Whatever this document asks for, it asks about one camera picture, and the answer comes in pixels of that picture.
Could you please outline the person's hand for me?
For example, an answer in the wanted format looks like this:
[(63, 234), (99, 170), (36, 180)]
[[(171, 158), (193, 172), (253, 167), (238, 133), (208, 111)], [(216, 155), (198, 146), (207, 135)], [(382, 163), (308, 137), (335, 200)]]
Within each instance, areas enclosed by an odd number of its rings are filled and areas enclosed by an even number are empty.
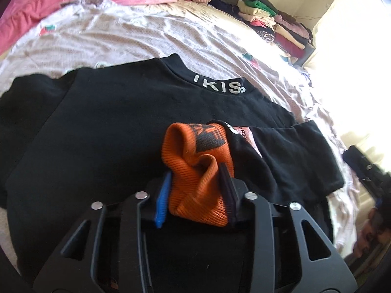
[(378, 214), (376, 207), (372, 208), (368, 214), (368, 219), (358, 235), (357, 241), (353, 247), (353, 254), (357, 258), (361, 257), (365, 251), (370, 248), (370, 242), (376, 240), (381, 244), (387, 244), (390, 242), (390, 229), (375, 228), (374, 227), (374, 216)]

